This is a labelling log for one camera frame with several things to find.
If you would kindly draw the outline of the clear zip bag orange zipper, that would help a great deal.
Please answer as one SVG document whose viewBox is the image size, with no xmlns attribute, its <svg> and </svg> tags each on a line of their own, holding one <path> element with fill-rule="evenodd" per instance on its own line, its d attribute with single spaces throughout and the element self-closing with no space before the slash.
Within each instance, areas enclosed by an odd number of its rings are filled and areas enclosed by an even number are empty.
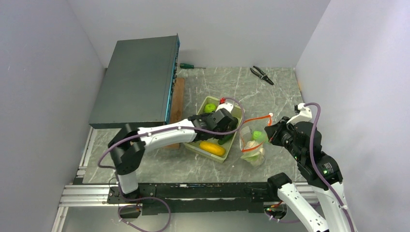
<svg viewBox="0 0 410 232">
<path fill-rule="evenodd" d="M 253 167 L 260 166 L 264 161 L 264 143 L 269 140 L 264 128 L 272 125 L 273 116 L 273 113 L 268 113 L 265 116 L 247 119 L 240 128 L 240 158 Z"/>
</svg>

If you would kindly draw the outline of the white cauliflower with leaves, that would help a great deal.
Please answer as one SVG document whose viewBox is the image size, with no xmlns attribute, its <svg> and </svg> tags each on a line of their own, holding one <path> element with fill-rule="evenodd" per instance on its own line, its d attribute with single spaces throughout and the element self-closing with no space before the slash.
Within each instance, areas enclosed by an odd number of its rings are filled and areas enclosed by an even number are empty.
<svg viewBox="0 0 410 232">
<path fill-rule="evenodd" d="M 249 162 L 253 167 L 260 166 L 264 161 L 265 149 L 263 148 L 263 144 L 257 141 L 246 142 L 242 153 L 240 158 Z"/>
</svg>

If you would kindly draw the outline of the green lettuce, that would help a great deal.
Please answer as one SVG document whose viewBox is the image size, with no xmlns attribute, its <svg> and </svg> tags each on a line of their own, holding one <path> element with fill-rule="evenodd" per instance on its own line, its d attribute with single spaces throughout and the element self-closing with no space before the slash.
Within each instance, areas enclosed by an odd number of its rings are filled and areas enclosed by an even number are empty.
<svg viewBox="0 0 410 232">
<path fill-rule="evenodd" d="M 268 140 L 265 131 L 254 130 L 252 132 L 252 140 L 263 143 Z"/>
</svg>

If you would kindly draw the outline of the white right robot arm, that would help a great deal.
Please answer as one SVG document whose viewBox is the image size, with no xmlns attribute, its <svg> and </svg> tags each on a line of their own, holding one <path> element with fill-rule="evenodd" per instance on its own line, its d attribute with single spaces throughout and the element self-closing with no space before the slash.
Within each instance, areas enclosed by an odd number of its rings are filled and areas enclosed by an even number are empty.
<svg viewBox="0 0 410 232">
<path fill-rule="evenodd" d="M 344 195 L 341 170 L 336 160 L 322 151 L 317 121 L 293 123 L 283 117 L 264 130 L 270 144 L 284 147 L 295 159 L 298 170 L 319 200 L 327 225 L 320 225 L 320 216 L 309 203 L 298 200 L 295 185 L 284 173 L 268 179 L 268 198 L 284 201 L 311 232 L 356 231 Z"/>
</svg>

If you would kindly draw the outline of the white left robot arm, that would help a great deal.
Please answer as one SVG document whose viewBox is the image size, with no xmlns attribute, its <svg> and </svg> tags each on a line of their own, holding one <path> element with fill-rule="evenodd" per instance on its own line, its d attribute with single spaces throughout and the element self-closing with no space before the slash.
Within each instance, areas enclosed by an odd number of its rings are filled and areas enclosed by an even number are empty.
<svg viewBox="0 0 410 232">
<path fill-rule="evenodd" d="M 136 128 L 126 125 L 108 145 L 119 182 L 120 197 L 127 203 L 138 199 L 136 170 L 146 152 L 172 144 L 220 139 L 233 133 L 237 124 L 238 119 L 222 108 L 164 126 Z"/>
</svg>

